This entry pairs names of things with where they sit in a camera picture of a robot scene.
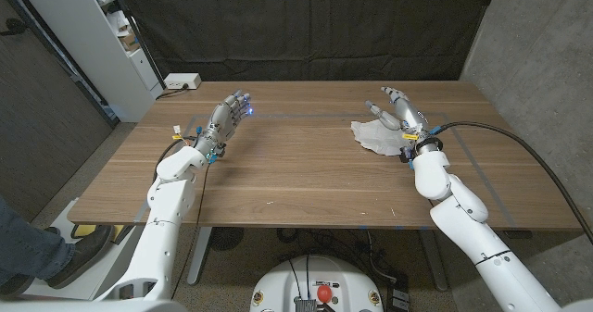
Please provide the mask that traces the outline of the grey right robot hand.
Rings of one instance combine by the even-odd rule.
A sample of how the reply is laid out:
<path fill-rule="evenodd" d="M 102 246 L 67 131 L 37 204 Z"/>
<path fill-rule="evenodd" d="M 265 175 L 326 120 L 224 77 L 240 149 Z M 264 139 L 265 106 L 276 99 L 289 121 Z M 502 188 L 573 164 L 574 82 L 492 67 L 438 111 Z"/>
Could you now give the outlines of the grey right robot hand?
<path fill-rule="evenodd" d="M 375 103 L 367 100 L 365 106 L 379 119 L 379 122 L 391 131 L 402 131 L 404 138 L 420 141 L 428 137 L 429 124 L 425 116 L 410 99 L 400 90 L 384 86 L 381 91 L 390 98 L 394 113 L 390 114 Z"/>

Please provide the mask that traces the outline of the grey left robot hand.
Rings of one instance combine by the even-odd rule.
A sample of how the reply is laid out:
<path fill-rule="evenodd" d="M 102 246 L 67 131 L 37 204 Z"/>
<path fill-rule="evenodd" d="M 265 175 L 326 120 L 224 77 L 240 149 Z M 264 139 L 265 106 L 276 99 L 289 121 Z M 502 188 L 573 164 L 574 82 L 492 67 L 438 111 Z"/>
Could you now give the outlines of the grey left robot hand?
<path fill-rule="evenodd" d="M 204 131 L 197 138 L 195 148 L 206 158 L 222 156 L 241 120 L 252 114 L 251 96 L 237 90 L 215 106 Z"/>

